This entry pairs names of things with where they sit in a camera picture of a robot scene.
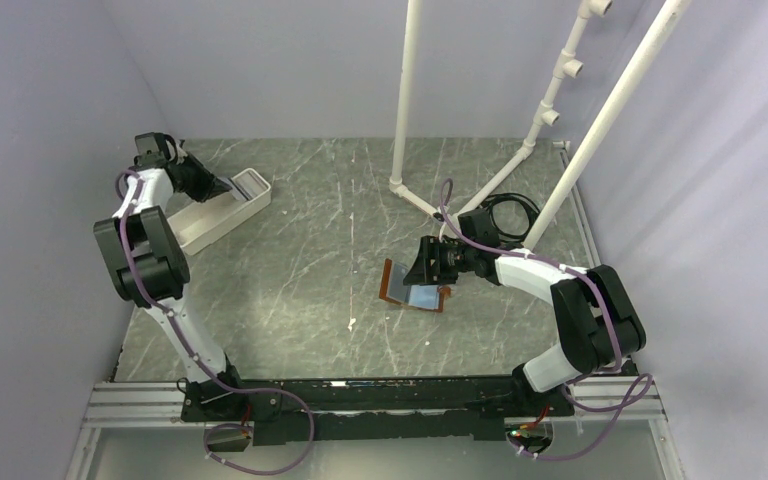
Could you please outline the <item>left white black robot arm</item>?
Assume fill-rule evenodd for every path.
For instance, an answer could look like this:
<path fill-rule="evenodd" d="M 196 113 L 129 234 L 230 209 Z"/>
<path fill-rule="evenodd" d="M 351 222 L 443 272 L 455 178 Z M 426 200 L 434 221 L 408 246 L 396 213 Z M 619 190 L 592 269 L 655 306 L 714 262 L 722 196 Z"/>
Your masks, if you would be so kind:
<path fill-rule="evenodd" d="M 120 207 L 96 222 L 94 238 L 117 294 L 147 312 L 185 369 L 185 393 L 224 420 L 239 417 L 247 392 L 227 354 L 187 300 L 190 269 L 165 214 L 176 192 L 164 168 L 132 167 L 117 177 Z"/>

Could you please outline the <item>white rectangular plastic tray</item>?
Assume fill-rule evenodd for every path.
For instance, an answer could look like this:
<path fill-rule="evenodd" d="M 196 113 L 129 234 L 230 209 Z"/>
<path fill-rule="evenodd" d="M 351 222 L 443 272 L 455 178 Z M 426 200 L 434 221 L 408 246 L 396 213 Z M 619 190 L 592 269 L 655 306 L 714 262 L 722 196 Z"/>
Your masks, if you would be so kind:
<path fill-rule="evenodd" d="M 214 244 L 271 203 L 271 184 L 252 168 L 221 180 L 230 187 L 228 192 L 203 203 L 190 203 L 169 217 L 173 233 L 188 256 Z"/>

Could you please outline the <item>brown leather card holder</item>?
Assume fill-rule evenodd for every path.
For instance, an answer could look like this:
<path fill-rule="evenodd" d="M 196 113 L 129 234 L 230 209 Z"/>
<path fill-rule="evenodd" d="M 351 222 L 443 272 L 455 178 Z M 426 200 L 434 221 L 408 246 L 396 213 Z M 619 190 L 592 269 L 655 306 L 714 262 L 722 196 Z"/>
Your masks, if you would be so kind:
<path fill-rule="evenodd" d="M 379 298 L 405 309 L 434 313 L 444 310 L 445 300 L 451 296 L 449 286 L 405 285 L 408 268 L 387 258 L 379 287 Z"/>

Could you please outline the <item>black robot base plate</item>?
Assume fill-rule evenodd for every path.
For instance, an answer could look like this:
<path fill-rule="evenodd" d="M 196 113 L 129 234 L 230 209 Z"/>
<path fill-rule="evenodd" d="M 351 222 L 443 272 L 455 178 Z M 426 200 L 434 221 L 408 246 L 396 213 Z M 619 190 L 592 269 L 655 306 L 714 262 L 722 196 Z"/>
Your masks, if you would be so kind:
<path fill-rule="evenodd" d="M 570 417 L 553 389 L 532 391 L 524 376 L 236 380 L 237 393 L 210 381 L 180 380 L 185 423 L 246 423 L 257 446 L 329 440 L 470 437 L 502 441 L 538 417 Z"/>

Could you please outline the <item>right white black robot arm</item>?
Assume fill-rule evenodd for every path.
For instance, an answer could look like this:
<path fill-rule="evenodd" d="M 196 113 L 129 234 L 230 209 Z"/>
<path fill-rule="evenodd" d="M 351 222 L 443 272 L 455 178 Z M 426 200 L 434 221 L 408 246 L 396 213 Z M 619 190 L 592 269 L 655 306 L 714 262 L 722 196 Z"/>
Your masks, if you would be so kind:
<path fill-rule="evenodd" d="M 557 342 L 520 366 L 524 379 L 511 388 L 517 411 L 534 415 L 550 390 L 617 368 L 640 351 L 646 332 L 616 270 L 571 267 L 492 237 L 464 240 L 425 236 L 406 271 L 407 287 L 453 285 L 473 273 L 493 285 L 523 291 L 552 307 Z"/>

